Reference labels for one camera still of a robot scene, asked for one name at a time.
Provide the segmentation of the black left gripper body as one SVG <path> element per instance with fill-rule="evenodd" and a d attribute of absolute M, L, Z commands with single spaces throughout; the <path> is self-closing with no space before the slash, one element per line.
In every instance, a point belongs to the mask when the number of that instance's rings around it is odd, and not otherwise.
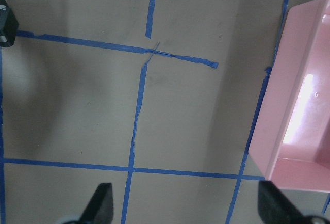
<path fill-rule="evenodd" d="M 6 0 L 1 0 L 1 47 L 14 45 L 19 23 Z"/>

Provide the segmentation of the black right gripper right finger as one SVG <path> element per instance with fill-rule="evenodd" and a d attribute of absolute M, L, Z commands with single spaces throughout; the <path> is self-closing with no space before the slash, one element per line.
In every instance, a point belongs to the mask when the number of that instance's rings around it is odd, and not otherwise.
<path fill-rule="evenodd" d="M 303 223 L 303 214 L 271 182 L 258 183 L 258 214 L 264 224 Z"/>

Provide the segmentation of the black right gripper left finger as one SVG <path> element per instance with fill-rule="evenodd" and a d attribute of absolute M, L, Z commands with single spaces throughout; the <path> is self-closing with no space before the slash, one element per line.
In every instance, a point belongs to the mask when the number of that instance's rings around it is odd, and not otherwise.
<path fill-rule="evenodd" d="M 111 183 L 98 185 L 92 198 L 80 216 L 78 223 L 111 224 L 114 217 L 113 190 Z"/>

